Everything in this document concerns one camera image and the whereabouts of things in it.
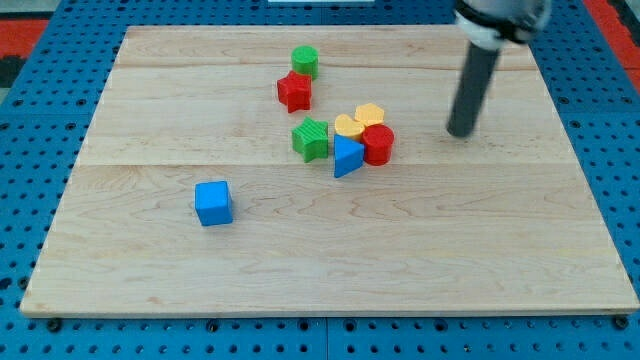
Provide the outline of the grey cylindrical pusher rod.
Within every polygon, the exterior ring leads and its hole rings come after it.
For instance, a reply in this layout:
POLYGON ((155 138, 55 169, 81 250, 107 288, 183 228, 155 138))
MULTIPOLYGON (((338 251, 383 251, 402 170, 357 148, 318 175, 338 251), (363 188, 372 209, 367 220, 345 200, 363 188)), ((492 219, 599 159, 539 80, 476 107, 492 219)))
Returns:
POLYGON ((500 53, 469 44, 446 125, 451 136, 467 138, 473 134, 500 53))

